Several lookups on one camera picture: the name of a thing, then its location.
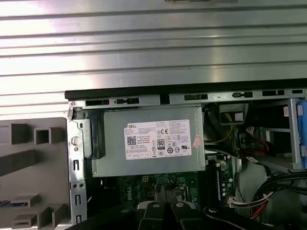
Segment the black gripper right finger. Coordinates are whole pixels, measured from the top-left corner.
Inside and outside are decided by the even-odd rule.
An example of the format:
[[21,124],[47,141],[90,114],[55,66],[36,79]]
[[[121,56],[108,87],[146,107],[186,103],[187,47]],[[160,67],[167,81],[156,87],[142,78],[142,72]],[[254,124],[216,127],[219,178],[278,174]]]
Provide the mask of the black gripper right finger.
[[179,201],[172,188],[165,189],[165,199],[176,222],[183,230],[272,230],[274,227],[254,222],[231,210],[208,206],[201,211],[191,202]]

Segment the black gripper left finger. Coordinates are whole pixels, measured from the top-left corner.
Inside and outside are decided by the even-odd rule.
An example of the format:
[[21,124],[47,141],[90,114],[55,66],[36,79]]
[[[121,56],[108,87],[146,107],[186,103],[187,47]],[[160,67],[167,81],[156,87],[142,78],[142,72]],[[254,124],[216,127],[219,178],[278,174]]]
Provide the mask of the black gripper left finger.
[[165,186],[157,185],[155,200],[139,203],[137,210],[125,205],[115,206],[71,228],[73,230],[162,230],[165,205]]

